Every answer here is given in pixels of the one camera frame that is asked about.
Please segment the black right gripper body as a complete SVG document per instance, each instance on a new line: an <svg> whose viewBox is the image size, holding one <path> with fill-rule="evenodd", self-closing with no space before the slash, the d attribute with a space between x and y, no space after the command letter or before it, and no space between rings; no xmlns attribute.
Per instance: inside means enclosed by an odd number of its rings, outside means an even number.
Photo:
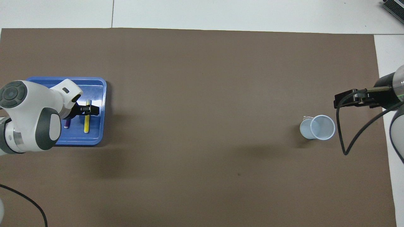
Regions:
<svg viewBox="0 0 404 227"><path fill-rule="evenodd" d="M377 80L375 85L359 92L356 107L369 107L371 103L378 103L388 109L403 101L403 73L390 73Z"/></svg>

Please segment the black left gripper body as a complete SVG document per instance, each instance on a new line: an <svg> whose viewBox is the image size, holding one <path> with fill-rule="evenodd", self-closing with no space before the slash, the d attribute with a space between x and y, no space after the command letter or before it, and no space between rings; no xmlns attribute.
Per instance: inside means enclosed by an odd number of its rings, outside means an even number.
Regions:
<svg viewBox="0 0 404 227"><path fill-rule="evenodd" d="M65 117L65 120L73 119L77 115L83 115L82 105L79 105L77 102L74 104L69 114Z"/></svg>

